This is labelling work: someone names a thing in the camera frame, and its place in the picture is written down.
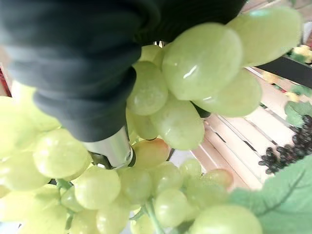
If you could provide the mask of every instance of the artificial grapes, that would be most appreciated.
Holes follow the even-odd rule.
[[[148,61],[161,67],[163,50],[157,45],[146,45],[142,47],[141,57],[138,61]]]
[[[8,188],[6,188],[3,185],[0,185],[0,198],[3,198],[5,195],[7,195],[10,192]]]
[[[10,192],[0,199],[0,221],[25,221],[59,203],[59,190],[54,185],[27,192]]]
[[[227,117],[243,117],[254,111],[260,104],[262,90],[252,74],[241,70],[235,79],[220,92],[194,104],[205,111]]]
[[[184,179],[188,177],[200,178],[201,176],[201,165],[195,158],[185,160],[179,169]]]
[[[60,127],[60,122],[38,109],[33,102],[35,89],[23,85],[16,80],[12,84],[12,97],[17,107],[32,121],[40,131],[49,131]]]
[[[62,195],[60,202],[64,207],[74,212],[80,212],[84,210],[84,208],[76,200],[74,186],[72,186]]]
[[[0,162],[0,181],[10,190],[33,190],[50,180],[36,168],[32,152],[19,152]]]
[[[233,175],[225,169],[215,169],[202,176],[203,180],[213,182],[224,188],[229,188],[233,184]]]
[[[129,220],[130,210],[123,202],[116,200],[97,213],[97,229],[101,234],[118,234]]]
[[[173,95],[169,95],[166,104],[151,115],[151,122],[174,149],[196,149],[204,138],[204,125],[195,107]]]
[[[215,94],[240,70],[242,48],[237,33],[221,24],[204,23],[186,30],[171,43],[163,59],[169,90],[179,100]]]
[[[84,208],[98,210],[113,202],[120,189],[120,179],[115,170],[93,166],[76,180],[75,196]]]
[[[9,157],[13,150],[27,148],[38,136],[31,122],[20,115],[0,113],[0,158]]]
[[[69,234],[99,234],[97,229],[97,211],[84,210],[74,215]]]
[[[79,176],[81,176],[81,174],[88,169],[88,167],[90,167],[92,164],[92,157],[91,155],[88,155],[87,156],[87,160],[85,161],[83,167],[77,171],[75,174],[73,175],[70,175],[70,176],[67,176],[67,177],[64,177],[63,179],[66,180],[66,181],[72,181],[74,179],[77,179]]]
[[[44,209],[39,215],[29,217],[17,234],[64,234],[66,208],[55,205]]]
[[[130,221],[130,230],[132,234],[154,234],[155,231],[150,218],[146,214],[136,221]]]
[[[155,214],[163,227],[175,227],[187,215],[188,202],[183,192],[177,189],[163,191],[155,200]]]
[[[33,156],[38,170],[51,178],[72,176],[89,160],[86,148],[65,129],[44,135],[37,143]]]
[[[121,191],[132,204],[144,204],[152,193],[152,179],[145,170],[127,168],[120,174]]]
[[[132,126],[133,131],[135,131],[140,138],[152,140],[158,136],[148,116],[136,115],[126,108],[126,118],[128,126]]]
[[[167,160],[169,157],[169,147],[160,138],[155,140],[143,140],[133,145],[136,153],[135,168],[148,169],[155,167]]]
[[[137,62],[134,68],[136,83],[127,99],[127,108],[137,115],[147,116],[165,104],[167,85],[161,71],[153,63]]]
[[[191,234],[262,234],[258,219],[246,208],[214,206],[203,211],[191,227]]]
[[[186,196],[191,204],[201,209],[228,201],[228,193],[224,187],[202,179],[187,183]]]
[[[227,24],[244,47],[243,66],[273,61],[296,47],[301,40],[302,18],[288,7],[264,8],[241,14]]]
[[[180,170],[171,162],[164,162],[151,171],[153,194],[158,195],[166,189],[179,189],[183,183]]]

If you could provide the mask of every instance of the grape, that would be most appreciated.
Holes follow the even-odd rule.
[[[127,123],[131,122],[133,130],[139,135],[139,137],[146,140],[152,140],[158,136],[158,133],[148,116],[139,116],[126,109],[126,117]]]
[[[261,96],[258,81],[247,70],[241,70],[220,92],[194,103],[209,112],[227,117],[243,117],[259,106]]]
[[[183,177],[180,170],[171,162],[153,168],[151,171],[153,180],[153,194],[158,195],[166,189],[180,189],[183,183]]]
[[[0,158],[8,157],[13,150],[28,147],[38,132],[26,118],[12,113],[0,115]]]
[[[90,167],[75,184],[77,201],[90,210],[97,210],[115,200],[121,184],[115,170],[106,170],[97,166]]]
[[[0,198],[3,198],[5,195],[7,195],[10,192],[8,188],[6,188],[3,185],[0,185]]]
[[[258,219],[246,208],[236,205],[214,206],[203,211],[190,234],[262,234]]]
[[[138,61],[148,61],[161,67],[163,59],[163,51],[157,45],[146,45],[142,47],[141,57]]]
[[[161,71],[151,62],[134,65],[136,83],[127,99],[128,109],[142,116],[158,111],[166,102],[168,88]]]
[[[241,68],[242,57],[242,44],[234,30],[205,23],[175,39],[165,53],[162,71],[177,99],[199,100],[231,82]]]
[[[188,203],[188,206],[186,209],[185,221],[194,220],[199,214],[200,214],[200,209],[197,206]]]
[[[20,114],[20,112],[17,109],[17,105],[13,101],[13,98],[0,96],[0,115],[3,114],[11,114],[11,115]]]
[[[302,23],[296,10],[275,7],[242,14],[227,26],[234,29],[243,42],[243,66],[259,66],[297,46],[302,35]]]
[[[174,149],[196,149],[204,138],[203,121],[195,107],[173,95],[150,118],[161,137]]]
[[[33,156],[42,174],[51,178],[64,178],[80,171],[89,153],[67,130],[57,129],[39,140]]]
[[[135,168],[149,169],[165,162],[169,157],[169,147],[162,139],[143,140],[133,145],[136,154]]]
[[[25,191],[40,188],[51,178],[38,171],[32,152],[19,152],[0,162],[0,180],[10,190]]]
[[[187,199],[183,192],[176,189],[163,191],[155,200],[155,215],[163,227],[175,227],[187,215]]]
[[[84,210],[74,215],[69,234],[99,234],[97,229],[97,211]]]
[[[64,234],[67,211],[55,205],[29,218],[17,234]]]
[[[127,225],[130,211],[119,200],[97,213],[97,229],[101,234],[119,234]]]
[[[18,108],[24,112],[40,131],[49,131],[60,127],[60,122],[51,117],[35,106],[33,102],[33,95],[35,89],[17,81],[12,84],[12,97],[16,102]]]
[[[47,184],[29,192],[10,192],[0,199],[0,221],[24,221],[59,203],[59,190]]]
[[[150,218],[146,214],[136,221],[130,221],[130,230],[132,234],[153,234],[155,231]]]
[[[201,209],[227,202],[225,188],[202,179],[194,179],[187,184],[188,201]]]
[[[202,179],[214,182],[224,188],[229,188],[233,184],[233,175],[225,169],[209,171],[203,175]]]
[[[128,168],[120,175],[121,190],[132,204],[143,204],[151,195],[152,179],[147,171]]]
[[[201,165],[195,158],[190,158],[181,164],[180,171],[184,178],[200,178]]]
[[[63,179],[66,180],[66,181],[72,181],[74,179],[77,179],[79,176],[81,176],[82,173],[84,173],[88,169],[88,167],[90,167],[92,165],[91,164],[92,161],[93,160],[92,160],[91,155],[88,155],[87,156],[87,160],[85,161],[83,167],[78,172],[76,172],[73,175],[67,176],[67,177],[65,177]]]
[[[68,189],[61,198],[61,204],[74,211],[74,212],[80,212],[83,211],[84,208],[77,202],[76,197],[75,197],[75,187],[71,187]]]

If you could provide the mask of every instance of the wooden slat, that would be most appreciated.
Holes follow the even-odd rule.
[[[251,189],[260,189],[262,187],[259,179],[242,163],[242,161],[213,131],[207,129],[205,137]]]
[[[253,151],[245,142],[243,142],[226,124],[224,124],[216,115],[211,115],[208,119],[209,125],[218,132],[226,141],[227,145],[236,155],[250,168],[254,174],[261,178],[260,160],[255,151]]]
[[[243,118],[225,118],[233,125],[257,150],[260,155],[265,155],[268,147],[274,147],[274,144],[269,141],[261,132],[253,127]]]
[[[290,144],[292,142],[293,131],[287,128],[263,108],[258,107],[246,119],[255,124],[271,139],[279,145]]]

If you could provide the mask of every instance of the grape leaf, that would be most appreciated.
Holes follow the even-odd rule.
[[[312,234],[312,155],[269,178],[260,191],[236,189],[231,202],[250,209],[265,234]]]
[[[302,116],[312,116],[312,105],[307,102],[288,101],[284,107],[287,115],[286,121],[293,126],[301,127],[303,124]]]
[[[304,86],[304,85],[293,85],[290,89],[290,92],[295,93],[297,95],[305,95],[307,97],[312,96],[312,89]]]

